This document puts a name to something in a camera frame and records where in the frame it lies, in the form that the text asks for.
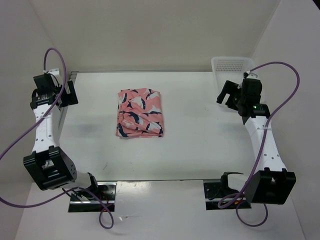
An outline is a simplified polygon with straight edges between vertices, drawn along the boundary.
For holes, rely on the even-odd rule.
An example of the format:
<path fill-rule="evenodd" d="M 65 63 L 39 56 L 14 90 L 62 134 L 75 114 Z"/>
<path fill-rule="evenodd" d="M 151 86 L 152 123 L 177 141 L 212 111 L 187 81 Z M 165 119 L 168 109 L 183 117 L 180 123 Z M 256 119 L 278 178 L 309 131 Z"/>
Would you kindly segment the pink shark-print shorts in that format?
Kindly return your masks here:
<path fill-rule="evenodd" d="M 124 139 L 164 136 L 161 93 L 150 88 L 123 89 L 118 93 L 115 135 Z"/>

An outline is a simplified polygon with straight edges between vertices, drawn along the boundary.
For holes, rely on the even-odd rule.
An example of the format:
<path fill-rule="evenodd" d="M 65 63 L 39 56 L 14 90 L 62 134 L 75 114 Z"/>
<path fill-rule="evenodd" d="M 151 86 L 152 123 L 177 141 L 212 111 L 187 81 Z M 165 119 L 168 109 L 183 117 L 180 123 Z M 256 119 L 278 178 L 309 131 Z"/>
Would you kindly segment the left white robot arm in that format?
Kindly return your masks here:
<path fill-rule="evenodd" d="M 76 195 L 96 199 L 100 187 L 89 172 L 79 172 L 75 163 L 60 147 L 63 114 L 70 105 L 78 104 L 74 83 L 63 87 L 55 68 L 33 78 L 36 89 L 32 92 L 30 107 L 36 121 L 35 142 L 31 154 L 23 158 L 23 165 L 42 190 L 75 189 Z"/>

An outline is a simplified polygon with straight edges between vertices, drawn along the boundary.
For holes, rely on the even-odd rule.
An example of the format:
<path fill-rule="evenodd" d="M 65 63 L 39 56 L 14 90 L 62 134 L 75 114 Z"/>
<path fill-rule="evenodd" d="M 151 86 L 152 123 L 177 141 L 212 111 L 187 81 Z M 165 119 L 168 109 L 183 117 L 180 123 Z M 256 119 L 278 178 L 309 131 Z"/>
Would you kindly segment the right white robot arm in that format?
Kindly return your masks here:
<path fill-rule="evenodd" d="M 245 78 L 241 84 L 227 80 L 217 97 L 242 118 L 253 147 L 255 170 L 249 176 L 238 172 L 225 172 L 221 176 L 219 191 L 225 197 L 243 191 L 246 200 L 254 204 L 283 205 L 296 183 L 296 175 L 283 163 L 271 127 L 271 114 L 261 104 L 262 83 Z"/>

